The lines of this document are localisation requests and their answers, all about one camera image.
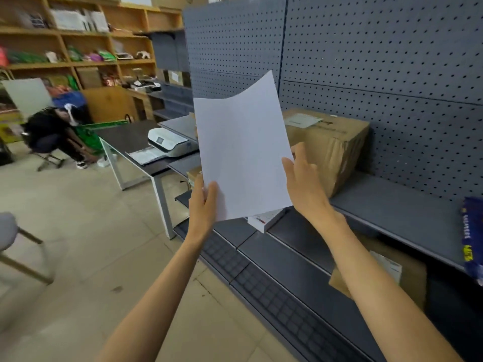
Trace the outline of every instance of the black tabletop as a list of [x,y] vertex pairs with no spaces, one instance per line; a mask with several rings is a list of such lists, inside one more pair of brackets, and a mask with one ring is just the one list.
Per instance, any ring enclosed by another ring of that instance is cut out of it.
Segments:
[[128,153],[145,149],[148,147],[148,132],[152,128],[159,128],[155,121],[137,121],[132,124],[124,124],[110,128],[104,128],[96,131],[97,135],[111,145],[116,151],[120,152],[132,164],[144,171],[150,176],[164,173],[168,168],[168,164],[179,160],[181,157],[167,157],[154,161],[148,165],[140,165],[133,160]]

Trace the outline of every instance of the floor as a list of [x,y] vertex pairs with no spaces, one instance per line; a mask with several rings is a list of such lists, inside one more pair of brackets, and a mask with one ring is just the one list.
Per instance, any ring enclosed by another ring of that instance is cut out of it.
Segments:
[[[0,212],[45,241],[18,237],[7,255],[46,274],[50,286],[0,264],[0,360],[89,361],[179,248],[168,240],[150,182],[120,191],[108,168],[72,161],[40,173],[22,143],[0,167]],[[119,160],[125,180],[140,171]],[[175,202],[181,176],[163,185],[173,223],[188,216]],[[292,355],[198,262],[157,361],[292,362]]]

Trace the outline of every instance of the gray seat cushion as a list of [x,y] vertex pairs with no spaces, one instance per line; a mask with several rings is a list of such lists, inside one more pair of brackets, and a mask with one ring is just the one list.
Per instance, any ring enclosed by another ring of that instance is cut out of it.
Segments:
[[0,213],[0,251],[12,246],[17,233],[18,227],[15,216],[10,212]]

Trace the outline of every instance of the green crate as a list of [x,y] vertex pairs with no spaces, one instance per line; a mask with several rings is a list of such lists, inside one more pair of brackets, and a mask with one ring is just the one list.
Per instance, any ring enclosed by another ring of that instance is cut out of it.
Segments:
[[79,136],[79,138],[82,140],[82,142],[86,144],[86,146],[93,149],[96,154],[100,154],[104,152],[104,149],[102,148],[99,136],[96,134],[96,131],[103,128],[109,128],[128,123],[128,121],[122,120],[105,123],[84,124],[77,126],[75,128],[75,132],[77,133],[77,136]]

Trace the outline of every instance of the black and white shoe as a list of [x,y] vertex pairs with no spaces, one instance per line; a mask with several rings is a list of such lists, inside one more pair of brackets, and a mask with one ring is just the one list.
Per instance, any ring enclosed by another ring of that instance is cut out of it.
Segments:
[[78,169],[87,169],[88,167],[85,161],[76,161],[75,165],[77,166]]

